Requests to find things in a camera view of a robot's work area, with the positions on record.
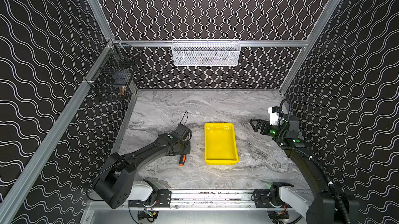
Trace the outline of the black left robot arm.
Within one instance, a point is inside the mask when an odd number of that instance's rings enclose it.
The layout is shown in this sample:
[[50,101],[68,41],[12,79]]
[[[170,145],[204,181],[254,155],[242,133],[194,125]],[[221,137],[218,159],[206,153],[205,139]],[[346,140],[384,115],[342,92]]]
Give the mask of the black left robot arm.
[[149,145],[131,153],[112,153],[93,179],[93,190],[112,208],[121,206],[131,194],[136,174],[164,156],[185,158],[191,152],[192,131],[178,124],[171,133],[159,134]]

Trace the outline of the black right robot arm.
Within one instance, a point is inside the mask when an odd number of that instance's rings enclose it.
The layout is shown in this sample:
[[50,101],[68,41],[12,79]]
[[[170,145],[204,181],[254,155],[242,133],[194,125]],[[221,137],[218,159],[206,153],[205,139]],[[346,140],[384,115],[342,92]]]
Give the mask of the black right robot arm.
[[290,206],[308,224],[356,224],[359,218],[359,201],[343,193],[327,174],[315,155],[300,138],[299,119],[284,115],[277,123],[266,120],[249,121],[252,129],[272,137],[280,149],[299,168],[310,187],[305,193],[292,183],[274,182],[266,196],[255,196],[256,204],[268,199],[274,207]]

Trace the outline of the orange black handled screwdriver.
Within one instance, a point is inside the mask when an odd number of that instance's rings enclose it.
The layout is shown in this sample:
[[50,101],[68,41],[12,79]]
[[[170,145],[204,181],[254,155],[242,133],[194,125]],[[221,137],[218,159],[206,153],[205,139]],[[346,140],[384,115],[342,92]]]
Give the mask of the orange black handled screwdriver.
[[187,156],[186,155],[181,155],[179,159],[179,165],[184,166],[185,161],[186,161]]

